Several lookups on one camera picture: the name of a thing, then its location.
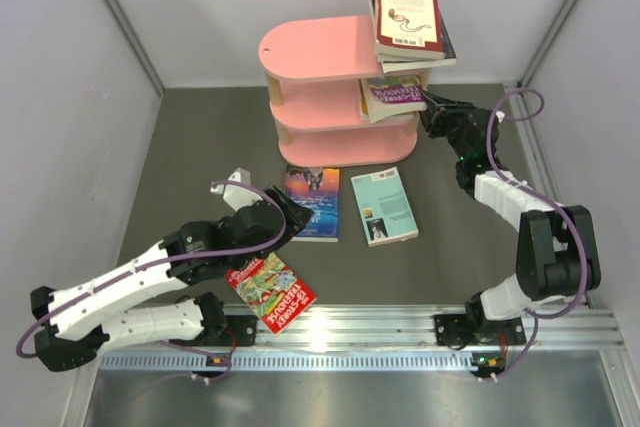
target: light blue book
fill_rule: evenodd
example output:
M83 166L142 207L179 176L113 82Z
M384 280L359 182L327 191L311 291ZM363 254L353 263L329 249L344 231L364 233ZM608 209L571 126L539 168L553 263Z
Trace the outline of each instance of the light blue book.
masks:
M352 177L351 184L369 245L418 236L418 226L396 167Z

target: pink bookshelf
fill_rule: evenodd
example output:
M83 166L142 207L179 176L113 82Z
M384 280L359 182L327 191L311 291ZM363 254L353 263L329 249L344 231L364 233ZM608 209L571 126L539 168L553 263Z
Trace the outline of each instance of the pink bookshelf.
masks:
M382 76L368 15L289 22L260 43L280 152L303 167L397 162L418 116L360 120L357 79ZM421 74L426 87L429 71Z

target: metal base plate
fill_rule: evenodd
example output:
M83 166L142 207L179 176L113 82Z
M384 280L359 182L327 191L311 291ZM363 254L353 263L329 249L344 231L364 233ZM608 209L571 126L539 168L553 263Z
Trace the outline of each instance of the metal base plate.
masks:
M508 345L527 343L520 318L491 322L491 331L488 332L490 335L485 335L481 339L469 331L465 314L434 315L433 321L436 328L436 343L442 346L456 348L465 345L500 345L500 334L504 334Z

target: white cable clip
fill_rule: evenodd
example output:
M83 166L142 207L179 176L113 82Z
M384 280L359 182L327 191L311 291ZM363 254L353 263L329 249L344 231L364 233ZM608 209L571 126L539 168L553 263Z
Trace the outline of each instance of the white cable clip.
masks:
M129 272L131 272L131 275L136 275L138 272L136 271L136 265L138 265L138 259L133 259L131 262L129 262Z
M87 286L87 293L91 296L91 297L95 297L97 294L95 292L96 290L96 280L92 279L89 282L89 285Z

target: colorful book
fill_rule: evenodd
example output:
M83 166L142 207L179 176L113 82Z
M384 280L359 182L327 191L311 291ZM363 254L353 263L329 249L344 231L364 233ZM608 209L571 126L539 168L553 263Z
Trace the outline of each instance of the colorful book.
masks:
M229 270L227 283L274 334L304 312L316 295L276 254L254 259L243 270Z
M369 246L418 236L407 194L396 167L351 178Z
M443 59L439 12L438 0L376 0L376 53Z
M289 165L284 187L294 202L313 210L313 217L293 240L337 242L340 169Z
M371 122L427 107L420 93L420 77L417 75L362 79L360 85Z

